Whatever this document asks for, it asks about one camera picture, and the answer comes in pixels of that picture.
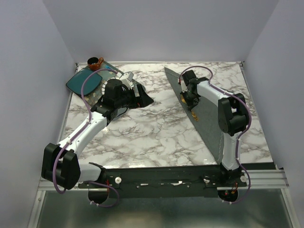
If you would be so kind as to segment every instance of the white marble surface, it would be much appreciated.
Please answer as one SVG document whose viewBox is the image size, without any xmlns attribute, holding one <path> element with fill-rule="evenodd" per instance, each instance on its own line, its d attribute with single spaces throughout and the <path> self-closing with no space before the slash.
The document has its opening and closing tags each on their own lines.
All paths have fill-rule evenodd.
<svg viewBox="0 0 304 228">
<path fill-rule="evenodd" d="M 185 114 L 164 67 L 177 73 L 193 65 L 209 67 L 213 84 L 242 93 L 252 113 L 252 126 L 243 136 L 241 161 L 271 162 L 271 156 L 257 114 L 249 97 L 238 63 L 157 63 L 120 64 L 120 70 L 134 73 L 134 79 L 146 87 L 154 103 L 143 109 L 129 110 L 103 129 L 80 156 L 80 163 L 95 162 L 106 168 L 135 168 L 216 164 L 205 143 Z M 208 71 L 194 70 L 198 77 Z M 83 101 L 73 95 L 66 134 L 72 133 L 87 116 Z"/>
</svg>

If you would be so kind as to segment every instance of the gray wall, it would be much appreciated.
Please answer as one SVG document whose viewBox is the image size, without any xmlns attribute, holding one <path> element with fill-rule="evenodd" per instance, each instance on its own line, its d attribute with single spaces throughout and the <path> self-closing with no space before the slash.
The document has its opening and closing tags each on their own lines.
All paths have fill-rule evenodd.
<svg viewBox="0 0 304 228">
<path fill-rule="evenodd" d="M 280 0 L 245 62 L 274 161 L 284 167 L 304 227 L 304 1 Z"/>
<path fill-rule="evenodd" d="M 0 227 L 25 228 L 75 64 L 41 0 L 0 6 Z"/>
<path fill-rule="evenodd" d="M 76 62 L 245 60 L 278 0 L 43 0 Z"/>
</svg>

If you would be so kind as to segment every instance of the purple cable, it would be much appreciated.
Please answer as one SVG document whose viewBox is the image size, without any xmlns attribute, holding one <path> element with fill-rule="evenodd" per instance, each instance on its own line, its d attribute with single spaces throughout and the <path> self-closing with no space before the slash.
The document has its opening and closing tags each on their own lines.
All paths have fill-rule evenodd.
<svg viewBox="0 0 304 228">
<path fill-rule="evenodd" d="M 88 183 L 99 185 L 99 186 L 102 186 L 102 187 L 105 187 L 105 188 L 109 188 L 109 189 L 113 190 L 116 193 L 116 195 L 117 195 L 117 199 L 116 199 L 115 203 L 113 203 L 111 205 L 101 205 L 101 204 L 95 203 L 94 201 L 91 201 L 91 204 L 94 204 L 94 205 L 96 205 L 98 207 L 101 207 L 101 208 L 111 208 L 111 207 L 114 207 L 119 202 L 119 193 L 112 186 L 109 186 L 109 185 L 106 185 L 106 184 L 97 183 L 97 182 L 94 182 L 94 181 L 88 181 Z"/>
<path fill-rule="evenodd" d="M 249 173 L 248 171 L 245 169 L 245 167 L 241 164 L 241 162 L 239 161 L 239 158 L 238 158 L 238 145 L 239 145 L 239 139 L 240 137 L 249 130 L 250 126 L 251 126 L 251 122 L 252 122 L 252 117 L 251 117 L 251 113 L 250 113 L 250 109 L 247 107 L 247 105 L 241 100 L 239 99 L 237 96 L 234 96 L 233 94 L 230 94 L 230 93 L 227 93 L 226 91 L 220 89 L 220 88 L 217 88 L 215 85 L 211 84 L 211 80 L 213 78 L 213 72 L 208 68 L 208 67 L 205 67 L 205 66 L 190 66 L 188 67 L 187 69 L 185 69 L 181 74 L 180 74 L 180 77 L 179 79 L 181 78 L 181 76 L 189 69 L 191 68 L 195 68 L 195 67 L 199 67 L 199 68 L 204 68 L 206 70 L 208 70 L 210 73 L 211 73 L 211 77 L 208 81 L 209 83 L 209 86 L 211 86 L 212 88 L 214 88 L 215 90 L 219 91 L 220 93 L 224 94 L 224 95 L 227 95 L 227 96 L 230 96 L 230 97 L 233 97 L 234 99 L 238 100 L 247 110 L 248 112 L 248 117 L 249 117 L 249 122 L 248 122 L 248 126 L 247 128 L 241 132 L 241 134 L 238 135 L 237 137 L 237 142 L 236 142 L 236 154 L 235 154 L 235 157 L 236 157 L 236 160 L 237 160 L 237 163 L 238 165 L 241 167 L 242 170 L 244 170 L 244 172 L 247 174 L 248 176 L 248 188 L 247 188 L 247 191 L 245 193 L 245 195 L 240 198 L 239 200 L 236 200 L 234 202 L 229 202 L 229 204 L 235 204 L 235 203 L 238 203 L 240 201 L 242 201 L 246 196 L 247 194 L 249 193 L 249 190 L 250 190 L 250 187 L 251 187 L 251 179 L 250 179 L 250 176 L 249 176 Z"/>
<path fill-rule="evenodd" d="M 116 73 L 117 74 L 117 72 L 115 71 L 115 70 L 112 70 L 112 69 L 99 69 L 99 70 L 97 70 L 97 71 L 94 71 L 93 73 L 91 73 L 87 78 L 86 78 L 86 80 L 83 82 L 83 84 L 82 84 L 82 86 L 81 86 L 81 98 L 82 98 L 82 100 L 84 101 L 84 103 L 85 103 L 85 105 L 86 105 L 86 108 L 87 108 L 87 110 L 88 110 L 88 112 L 89 112 L 89 121 L 88 122 L 86 122 L 86 124 L 70 139 L 70 142 L 69 143 L 66 143 L 63 147 L 62 147 L 62 149 L 59 151 L 59 153 L 58 153 L 58 155 L 57 155 L 57 157 L 56 157 L 56 159 L 55 159 L 55 162 L 54 162 L 54 166 L 53 166 L 53 183 L 54 183 L 54 187 L 55 187 L 55 189 L 56 189 L 56 191 L 59 193 L 59 194 L 63 194 L 63 193 L 65 193 L 66 192 L 66 189 L 64 189 L 63 191 L 61 191 L 60 189 L 59 189 L 59 187 L 58 187 L 58 185 L 57 185 L 57 180 L 56 180 L 56 168 L 57 168 L 57 165 L 58 165 L 58 161 L 59 161 L 59 158 L 60 158 L 60 156 L 62 155 L 62 153 L 65 151 L 65 149 L 68 147 L 68 145 L 70 145 L 71 143 L 72 143 L 72 141 L 89 125 L 89 122 L 91 121 L 91 118 L 92 118 L 92 113 L 91 113 L 91 110 L 90 110 L 90 106 L 89 106 L 89 104 L 86 102 L 86 100 L 85 100 L 85 96 L 84 96 L 84 87 L 85 87 L 85 84 L 86 84 L 86 82 L 89 80 L 89 78 L 92 76 L 92 75 L 94 75 L 94 74 L 96 74 L 96 73 L 98 73 L 98 72 L 100 72 L 100 71 L 103 71 L 103 70 L 106 70 L 106 71 L 111 71 L 111 72 L 114 72 L 114 73 Z"/>
</svg>

